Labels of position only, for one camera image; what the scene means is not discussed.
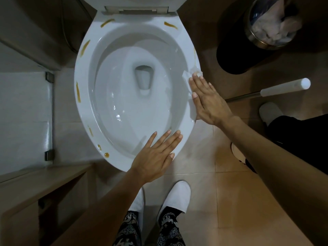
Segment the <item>white-handled toilet brush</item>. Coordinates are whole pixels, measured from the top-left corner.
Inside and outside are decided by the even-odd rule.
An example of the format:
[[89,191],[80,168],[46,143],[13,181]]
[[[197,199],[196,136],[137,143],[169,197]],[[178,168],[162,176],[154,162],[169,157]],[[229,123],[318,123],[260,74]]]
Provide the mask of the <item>white-handled toilet brush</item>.
[[268,87],[257,92],[236,96],[234,98],[229,98],[226,99],[225,101],[227,103],[231,103],[240,100],[257,98],[257,97],[268,97],[268,96],[281,95],[291,92],[304,91],[309,89],[310,86],[311,86],[310,80],[308,78],[302,78],[291,82],[282,83],[276,86]]

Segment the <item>person's left forearm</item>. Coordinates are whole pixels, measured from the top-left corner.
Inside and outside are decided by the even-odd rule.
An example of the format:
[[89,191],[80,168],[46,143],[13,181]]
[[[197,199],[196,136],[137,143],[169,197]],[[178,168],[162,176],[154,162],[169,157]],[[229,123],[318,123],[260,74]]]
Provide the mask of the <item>person's left forearm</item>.
[[133,167],[115,187],[89,207],[51,246],[112,246],[123,219],[153,172]]

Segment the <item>person's left white slipper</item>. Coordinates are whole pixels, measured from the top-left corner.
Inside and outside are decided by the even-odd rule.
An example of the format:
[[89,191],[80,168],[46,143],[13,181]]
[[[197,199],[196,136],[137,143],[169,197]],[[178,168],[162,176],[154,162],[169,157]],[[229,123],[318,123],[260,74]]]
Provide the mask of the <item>person's left white slipper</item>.
[[137,221],[138,226],[140,228],[140,231],[142,232],[143,229],[143,215],[144,215],[144,206],[145,206],[145,200],[144,200],[144,190],[143,187],[139,190],[136,198],[134,199],[132,205],[128,209],[128,211],[133,211],[138,213]]

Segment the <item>glass shower door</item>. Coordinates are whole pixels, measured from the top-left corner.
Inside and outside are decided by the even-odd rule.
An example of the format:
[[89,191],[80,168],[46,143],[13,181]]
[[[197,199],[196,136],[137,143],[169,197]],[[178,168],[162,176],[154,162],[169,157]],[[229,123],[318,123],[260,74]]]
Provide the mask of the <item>glass shower door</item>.
[[44,72],[0,73],[0,176],[52,164],[52,108]]

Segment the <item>person's left patterned trouser leg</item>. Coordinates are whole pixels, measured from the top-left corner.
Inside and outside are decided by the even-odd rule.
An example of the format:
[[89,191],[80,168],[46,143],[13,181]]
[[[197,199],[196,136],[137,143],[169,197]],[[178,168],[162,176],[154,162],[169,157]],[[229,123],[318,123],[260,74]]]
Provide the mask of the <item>person's left patterned trouser leg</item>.
[[137,211],[127,212],[113,246],[142,246],[138,215]]

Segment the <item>crumpled white waste paper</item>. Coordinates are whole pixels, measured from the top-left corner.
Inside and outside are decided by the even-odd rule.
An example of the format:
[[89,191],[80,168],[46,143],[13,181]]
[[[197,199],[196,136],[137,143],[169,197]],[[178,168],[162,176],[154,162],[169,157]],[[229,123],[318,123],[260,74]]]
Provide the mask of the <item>crumpled white waste paper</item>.
[[292,0],[256,0],[249,15],[250,30],[261,42],[283,46],[302,28],[299,10]]

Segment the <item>white tissue paper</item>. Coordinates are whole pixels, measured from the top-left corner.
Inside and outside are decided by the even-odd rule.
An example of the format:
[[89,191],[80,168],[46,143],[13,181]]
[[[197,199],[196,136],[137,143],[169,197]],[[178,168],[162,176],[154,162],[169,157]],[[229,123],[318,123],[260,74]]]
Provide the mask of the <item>white tissue paper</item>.
[[188,90],[188,104],[190,106],[190,116],[193,119],[193,121],[196,122],[196,120],[198,120],[199,117],[196,113],[196,107],[192,100],[192,90],[189,84],[189,79],[192,78],[192,75],[194,73],[197,74],[198,77],[203,76],[203,72],[201,71],[201,69],[197,66],[193,66],[189,71],[183,72],[182,79],[184,80]]

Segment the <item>person's right forearm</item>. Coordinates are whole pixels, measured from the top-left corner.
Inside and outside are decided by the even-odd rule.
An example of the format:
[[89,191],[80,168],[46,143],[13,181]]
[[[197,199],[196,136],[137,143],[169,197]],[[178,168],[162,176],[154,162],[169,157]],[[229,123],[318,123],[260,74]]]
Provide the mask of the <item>person's right forearm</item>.
[[328,246],[328,175],[263,137],[239,117],[215,125],[237,146],[276,201],[314,244]]

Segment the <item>white toilet lid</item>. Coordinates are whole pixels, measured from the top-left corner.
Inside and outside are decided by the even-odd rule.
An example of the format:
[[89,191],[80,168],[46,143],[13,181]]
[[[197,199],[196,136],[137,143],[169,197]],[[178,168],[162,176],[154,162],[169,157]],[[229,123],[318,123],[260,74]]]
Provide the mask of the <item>white toilet lid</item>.
[[103,14],[176,12],[187,0],[84,0]]

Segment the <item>person's white slipper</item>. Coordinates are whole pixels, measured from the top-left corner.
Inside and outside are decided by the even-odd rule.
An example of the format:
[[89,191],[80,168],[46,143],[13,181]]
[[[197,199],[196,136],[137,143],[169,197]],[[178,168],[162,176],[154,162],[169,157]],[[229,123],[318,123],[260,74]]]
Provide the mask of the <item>person's white slipper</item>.
[[128,209],[128,211],[133,211],[138,213],[137,221],[138,226],[140,228],[140,231],[142,232],[143,229],[143,215],[144,215],[144,206],[145,206],[145,200],[144,200],[144,190],[143,187],[139,190],[136,198],[134,199],[132,205]]
[[265,125],[269,126],[275,119],[283,116],[283,113],[275,103],[267,102],[260,106],[259,116]]
[[191,198],[191,187],[190,185],[184,181],[180,180],[174,184],[168,193],[165,201],[163,202],[157,216],[157,224],[160,225],[160,216],[163,214],[163,210],[166,207],[171,207],[181,211],[182,213],[186,213],[187,208],[190,203]]
[[249,163],[249,161],[244,156],[244,154],[236,147],[236,145],[234,143],[231,143],[231,151],[232,151],[232,154],[238,159],[238,161],[242,162],[253,173],[257,174],[255,169],[252,167],[252,165]]

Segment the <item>person's right patterned trouser leg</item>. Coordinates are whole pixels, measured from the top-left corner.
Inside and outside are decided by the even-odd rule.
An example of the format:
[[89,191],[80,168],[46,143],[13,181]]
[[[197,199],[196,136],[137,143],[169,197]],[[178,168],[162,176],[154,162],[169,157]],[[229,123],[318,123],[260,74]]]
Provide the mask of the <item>person's right patterned trouser leg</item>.
[[178,228],[177,217],[182,211],[165,207],[159,214],[158,225],[160,227],[157,246],[186,246]]

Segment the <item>person's left hand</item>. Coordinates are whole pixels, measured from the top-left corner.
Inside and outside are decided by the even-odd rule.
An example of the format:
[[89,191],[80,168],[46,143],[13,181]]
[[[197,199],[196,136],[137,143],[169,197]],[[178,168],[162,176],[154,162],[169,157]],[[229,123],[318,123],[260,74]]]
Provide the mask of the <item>person's left hand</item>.
[[154,144],[152,143],[150,148],[146,148],[145,145],[135,157],[131,172],[140,180],[141,185],[154,181],[166,172],[164,161],[174,150],[159,149],[159,139]]

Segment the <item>person's patterned trouser leg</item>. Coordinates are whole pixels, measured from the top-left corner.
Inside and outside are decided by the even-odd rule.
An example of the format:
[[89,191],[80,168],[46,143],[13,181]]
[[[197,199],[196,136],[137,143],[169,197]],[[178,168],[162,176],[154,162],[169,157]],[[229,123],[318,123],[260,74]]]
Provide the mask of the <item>person's patterned trouser leg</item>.
[[137,211],[127,212],[113,246],[142,246],[138,215]]
[[182,211],[165,207],[159,214],[158,225],[160,227],[157,246],[186,246],[178,228],[177,217]]

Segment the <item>white toilet bowl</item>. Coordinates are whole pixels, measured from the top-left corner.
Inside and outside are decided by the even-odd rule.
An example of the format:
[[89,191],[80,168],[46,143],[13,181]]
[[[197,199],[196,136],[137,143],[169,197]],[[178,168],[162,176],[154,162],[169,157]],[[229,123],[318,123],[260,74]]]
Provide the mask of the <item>white toilet bowl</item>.
[[157,131],[180,130],[183,148],[195,122],[184,71],[199,59],[177,12],[105,15],[97,12],[79,49],[76,105],[89,138],[121,171]]

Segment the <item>person's right hand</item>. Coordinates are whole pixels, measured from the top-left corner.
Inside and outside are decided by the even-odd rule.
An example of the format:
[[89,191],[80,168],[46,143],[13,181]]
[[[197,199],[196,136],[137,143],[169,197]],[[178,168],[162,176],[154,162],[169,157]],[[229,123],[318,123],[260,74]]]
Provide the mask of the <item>person's right hand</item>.
[[229,106],[226,101],[219,96],[210,96],[208,91],[200,91],[193,81],[193,78],[189,79],[189,84],[192,92],[196,92],[199,95],[201,103],[204,108],[202,116],[198,116],[199,119],[203,120],[207,124],[215,125],[220,127],[223,122],[233,117]]

